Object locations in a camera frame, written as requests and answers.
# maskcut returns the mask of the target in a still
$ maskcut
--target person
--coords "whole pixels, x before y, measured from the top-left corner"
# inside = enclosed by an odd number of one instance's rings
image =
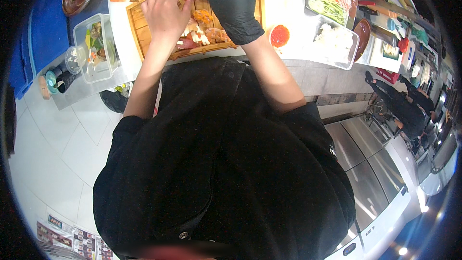
[[[415,86],[413,86],[407,78],[402,75],[398,77],[398,80],[406,84],[407,94],[409,97],[416,101],[417,104],[424,109],[425,113],[431,117],[431,121],[433,123],[436,123],[435,104],[431,98],[421,88],[416,89]]]
[[[177,2],[142,3],[152,42],[93,187],[99,234],[121,259],[140,257],[124,247],[163,241],[174,242],[157,252],[181,256],[157,259],[196,259],[178,246],[187,240],[234,247],[204,258],[323,259],[356,212],[315,103],[255,20],[256,0],[209,0],[253,70],[207,58],[162,73],[193,4]]]
[[[373,79],[369,71],[366,71],[365,81],[385,102],[387,108],[396,117],[396,125],[410,140],[423,134],[426,126],[425,116],[415,101],[409,102],[405,95],[402,95],[391,85]]]

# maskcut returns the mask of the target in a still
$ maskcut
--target gloved hand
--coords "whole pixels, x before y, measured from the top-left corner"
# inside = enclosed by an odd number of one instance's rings
[[[256,0],[209,0],[226,34],[237,45],[251,43],[265,31],[255,19]]]

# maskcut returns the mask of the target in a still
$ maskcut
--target white cutting board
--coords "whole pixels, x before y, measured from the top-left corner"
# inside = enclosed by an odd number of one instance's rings
[[[128,21],[126,7],[131,3],[127,0],[124,3],[111,2],[108,0],[109,15],[111,26],[114,33],[115,45],[119,54],[122,67],[130,65],[135,68],[141,68],[141,59],[138,49],[135,45],[130,23]],[[287,44],[287,52],[280,54],[282,59],[305,59],[302,55],[302,47],[300,45],[300,22],[304,17],[304,0],[265,0],[265,19],[266,31],[269,31],[276,25],[283,24],[289,28],[291,39]],[[244,51],[238,47],[236,50],[232,48],[219,51],[207,52],[206,55],[194,55],[185,58],[179,58],[175,63],[183,61],[191,61],[196,59],[208,58],[212,56],[237,56],[245,55]],[[173,61],[168,61],[167,65],[173,64]]]
[[[371,61],[369,62],[369,64],[374,67],[378,67],[390,72],[399,72],[403,55],[400,54],[398,60],[394,60],[392,58],[385,58],[383,56],[383,47],[384,41],[375,38],[374,47],[372,48]]]

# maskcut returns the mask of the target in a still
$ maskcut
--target tiled floor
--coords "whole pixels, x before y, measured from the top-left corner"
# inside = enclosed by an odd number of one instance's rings
[[[99,94],[59,111],[34,82],[16,101],[17,135],[10,159],[14,192],[36,234],[37,218],[50,213],[97,233],[93,184],[106,163],[112,131],[122,115],[110,111]]]

